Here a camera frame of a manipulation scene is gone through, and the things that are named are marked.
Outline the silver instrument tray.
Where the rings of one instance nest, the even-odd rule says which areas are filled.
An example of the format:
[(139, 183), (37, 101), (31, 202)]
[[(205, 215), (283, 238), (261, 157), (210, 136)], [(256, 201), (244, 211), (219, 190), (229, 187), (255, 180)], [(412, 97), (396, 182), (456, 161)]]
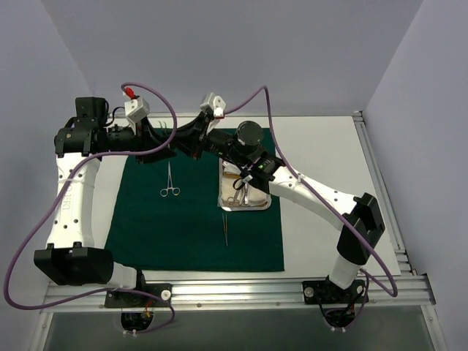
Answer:
[(271, 202), (270, 195), (242, 181), (235, 165), (219, 161), (219, 207), (225, 211), (264, 211)]

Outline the green surgical cloth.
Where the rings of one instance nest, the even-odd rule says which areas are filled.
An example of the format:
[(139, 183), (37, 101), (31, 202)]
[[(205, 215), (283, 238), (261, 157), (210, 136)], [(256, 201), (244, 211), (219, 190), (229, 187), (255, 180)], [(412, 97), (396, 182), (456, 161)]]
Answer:
[[(167, 163), (179, 196), (161, 197)], [(127, 157), (105, 248), (116, 262), (152, 271), (284, 270), (279, 199), (264, 211), (227, 214), (228, 247), (218, 206), (219, 158), (184, 154), (140, 164)]]

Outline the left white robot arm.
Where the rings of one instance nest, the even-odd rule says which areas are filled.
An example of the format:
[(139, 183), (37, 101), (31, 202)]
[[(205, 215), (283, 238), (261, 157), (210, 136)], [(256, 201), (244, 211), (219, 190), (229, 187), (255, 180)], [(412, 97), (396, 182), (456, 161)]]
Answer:
[(149, 104), (133, 96), (124, 103), (126, 127), (111, 126), (109, 104), (101, 97), (78, 97), (76, 115), (54, 138), (58, 168), (58, 202), (45, 249), (34, 253), (34, 264), (57, 285), (87, 284), (122, 288), (130, 306), (142, 305), (147, 287), (140, 272), (117, 263), (110, 250), (95, 246), (91, 228), (94, 189), (102, 155), (142, 152), (160, 146), (150, 131)]

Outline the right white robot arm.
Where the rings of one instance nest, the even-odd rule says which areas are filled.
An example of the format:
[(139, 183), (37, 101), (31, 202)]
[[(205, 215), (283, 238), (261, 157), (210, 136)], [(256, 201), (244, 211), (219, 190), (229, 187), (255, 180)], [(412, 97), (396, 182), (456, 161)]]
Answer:
[(245, 183), (279, 199), (286, 270), (329, 280), (325, 293), (335, 302), (351, 293), (385, 231), (377, 199), (340, 192), (294, 169), (282, 151), (269, 153), (260, 144), (260, 128), (241, 123), (234, 135), (203, 123), (201, 132), (185, 125), (189, 139), (199, 137), (206, 152), (237, 165)]

